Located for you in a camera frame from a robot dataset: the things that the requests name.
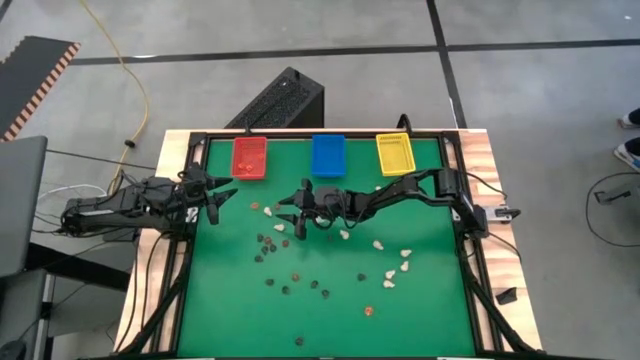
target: concrete floor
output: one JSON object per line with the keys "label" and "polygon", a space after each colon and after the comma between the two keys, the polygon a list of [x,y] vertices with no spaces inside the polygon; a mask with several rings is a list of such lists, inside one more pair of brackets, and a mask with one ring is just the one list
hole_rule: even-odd
{"label": "concrete floor", "polygon": [[[640,4],[634,0],[436,4],[448,44],[640,37]],[[113,0],[90,5],[129,56],[436,43],[424,0]],[[0,57],[25,35],[79,41],[83,58],[113,56],[75,0],[14,1],[0,21]],[[468,126],[489,129],[509,203],[523,210],[515,234],[544,348],[562,355],[636,359],[640,250],[596,240],[586,229],[584,201],[597,179],[627,170],[611,150],[640,132],[623,131],[614,119],[639,106],[640,48],[449,56]],[[415,127],[455,126],[435,52],[137,64],[131,68],[149,92],[151,118],[128,161],[155,166],[166,129],[224,126],[286,66],[326,86],[328,127],[394,126],[402,112]],[[142,110],[135,84],[118,66],[71,66],[21,136],[43,134],[52,149],[117,160]],[[42,190],[78,183],[106,187],[114,170],[112,164],[49,153]],[[128,170],[137,177],[152,173]],[[51,199],[41,208],[59,211],[63,201]],[[638,241],[640,225],[629,219],[636,213],[627,205],[593,210],[595,226],[617,242]],[[37,236],[34,241],[76,252],[97,240]],[[90,256],[126,269],[131,248]],[[56,298],[75,286],[60,285]],[[111,342],[104,332],[120,311],[122,295],[100,291],[84,289],[70,303],[95,303],[92,309],[81,309],[79,315],[61,312],[54,319],[60,334],[73,327],[65,327],[69,323],[88,321],[94,328],[60,336],[55,358],[108,353]],[[114,300],[96,303],[107,296]]]}

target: black floor stripe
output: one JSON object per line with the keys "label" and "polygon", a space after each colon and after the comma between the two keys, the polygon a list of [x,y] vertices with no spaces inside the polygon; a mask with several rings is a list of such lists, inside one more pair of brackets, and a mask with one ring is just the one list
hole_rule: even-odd
{"label": "black floor stripe", "polygon": [[436,45],[438,46],[438,55],[440,55],[440,63],[442,64],[442,71],[444,72],[444,81],[447,85],[447,92],[449,93],[449,100],[451,101],[451,108],[455,122],[459,128],[467,127],[467,120],[464,117],[464,111],[462,110],[462,102],[460,101],[460,94],[458,93],[458,85],[456,84],[456,77],[453,74],[453,66],[451,66],[451,59],[449,58],[449,52],[447,51],[447,43],[444,40],[444,32],[442,31],[442,24],[440,23],[440,16],[438,15],[438,9],[436,8],[435,0],[426,0],[427,8],[429,9],[429,16],[431,17],[431,25],[433,26],[433,34],[436,37]]}
{"label": "black floor stripe", "polygon": [[581,40],[581,41],[547,41],[503,44],[460,44],[448,45],[450,52],[471,51],[504,51],[504,50],[550,50],[550,49],[582,49],[615,46],[639,46],[640,39],[617,40]]}
{"label": "black floor stripe", "polygon": [[124,163],[124,162],[121,163],[121,162],[113,161],[113,160],[109,160],[109,159],[102,159],[102,158],[97,158],[97,157],[94,157],[94,156],[80,155],[80,154],[75,154],[75,153],[70,153],[70,152],[60,151],[60,150],[47,149],[47,152],[50,152],[50,153],[53,153],[53,154],[73,156],[73,157],[87,159],[87,160],[102,161],[102,162],[106,162],[106,163],[110,163],[110,164],[119,164],[119,165],[123,165],[123,166],[130,166],[130,167],[139,168],[139,169],[156,170],[156,168],[151,167],[151,166],[129,164],[129,163]]}
{"label": "black floor stripe", "polygon": [[0,21],[2,21],[4,14],[7,13],[7,10],[9,9],[9,5],[11,5],[12,1],[13,0],[4,0],[2,2],[2,5],[0,5]]}
{"label": "black floor stripe", "polygon": [[[449,52],[504,51],[504,50],[550,50],[550,49],[582,49],[598,47],[640,46],[640,39],[617,40],[580,40],[580,41],[547,41],[502,44],[455,44],[444,45]],[[297,50],[265,50],[239,51],[227,53],[198,53],[177,55],[138,55],[125,56],[127,64],[154,64],[184,61],[216,61],[243,59],[276,59],[311,56],[341,55],[380,55],[380,54],[415,54],[437,52],[438,45],[387,45],[371,47],[319,48]],[[71,65],[117,65],[116,57],[75,58]]]}
{"label": "black floor stripe", "polygon": [[[309,56],[341,56],[341,55],[379,55],[379,54],[412,54],[437,51],[435,45],[398,45],[398,46],[369,46],[350,48],[320,48],[300,50],[265,50],[228,53],[202,53],[184,55],[143,55],[126,56],[122,59],[128,64],[149,64],[181,61],[213,61],[213,60],[242,60],[242,59],[274,59]],[[114,65],[119,64],[118,58],[75,58],[71,65]]]}

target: yellow cable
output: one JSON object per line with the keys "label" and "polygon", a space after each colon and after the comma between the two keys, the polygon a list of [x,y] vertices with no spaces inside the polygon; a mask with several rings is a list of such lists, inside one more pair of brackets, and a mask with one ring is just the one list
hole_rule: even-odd
{"label": "yellow cable", "polygon": [[[111,43],[111,47],[113,47],[113,50],[115,50],[116,56],[120,61],[120,65],[122,66],[122,69],[127,73],[129,73],[129,75],[131,75],[131,77],[136,81],[136,84],[138,84],[138,88],[140,88],[140,92],[142,92],[142,96],[144,98],[144,118],[142,119],[142,122],[138,126],[138,129],[136,130],[136,132],[133,134],[131,139],[129,139],[135,142],[138,136],[140,135],[140,132],[142,131],[142,129],[144,129],[144,127],[147,125],[147,120],[149,120],[149,97],[147,96],[147,92],[144,90],[144,86],[142,86],[142,82],[140,82],[140,79],[138,79],[138,77],[129,69],[129,67],[124,63],[124,60],[122,60],[122,55],[120,54],[120,50],[118,50],[116,43],[113,41],[113,39],[107,32],[107,29],[104,28],[104,25],[102,25],[100,20],[98,20],[98,17],[96,17],[95,14],[91,11],[87,2],[85,0],[78,0],[78,1],[80,1],[80,4],[82,5],[82,7],[84,7],[84,9],[87,11],[89,16],[93,18],[93,20],[96,22],[96,25],[98,25],[98,27],[100,28],[104,36],[106,36],[107,40],[109,40],[109,43]],[[124,151],[122,152],[120,161],[118,161],[119,163],[124,162],[124,159],[127,157],[128,152],[129,152],[129,147],[127,146],[124,148]],[[122,169],[122,164],[118,164],[118,167],[116,168],[116,173],[113,176],[114,179],[118,177],[121,169]],[[111,186],[109,186],[109,189],[107,189],[107,191],[110,194],[113,193],[115,183],[116,181],[113,181]]]}

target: shoe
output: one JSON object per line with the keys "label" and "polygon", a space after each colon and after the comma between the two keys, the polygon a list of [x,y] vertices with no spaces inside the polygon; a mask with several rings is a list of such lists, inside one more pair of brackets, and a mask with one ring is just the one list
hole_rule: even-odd
{"label": "shoe", "polygon": [[623,129],[640,128],[640,125],[634,124],[629,120],[629,114],[619,118],[618,125]]}
{"label": "shoe", "polygon": [[622,160],[625,164],[631,166],[633,170],[640,172],[640,157],[628,152],[627,147],[624,146],[624,144],[621,144],[613,150],[613,155]]}

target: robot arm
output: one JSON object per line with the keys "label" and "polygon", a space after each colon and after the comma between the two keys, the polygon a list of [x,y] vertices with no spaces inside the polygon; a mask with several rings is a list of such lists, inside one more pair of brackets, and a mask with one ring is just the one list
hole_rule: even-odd
{"label": "robot arm", "polygon": [[[433,178],[435,196],[429,196],[419,183]],[[281,205],[295,205],[300,214],[277,215],[295,225],[295,235],[306,238],[306,221],[311,219],[319,228],[328,228],[318,218],[332,224],[337,218],[356,224],[371,219],[378,210],[398,202],[413,199],[430,206],[450,206],[460,216],[465,231],[479,237],[487,237],[487,217],[484,210],[473,205],[462,191],[458,171],[453,169],[428,169],[403,175],[387,186],[371,193],[341,190],[336,187],[319,187],[315,193],[308,179],[302,180],[302,189],[292,196],[280,200]]]}
{"label": "robot arm", "polygon": [[178,174],[181,182],[150,177],[95,198],[67,202],[61,215],[60,233],[83,236],[105,229],[154,228],[160,232],[181,231],[190,208],[205,207],[211,224],[218,223],[219,209],[237,189],[208,192],[230,183],[231,178],[208,175],[197,164]]}

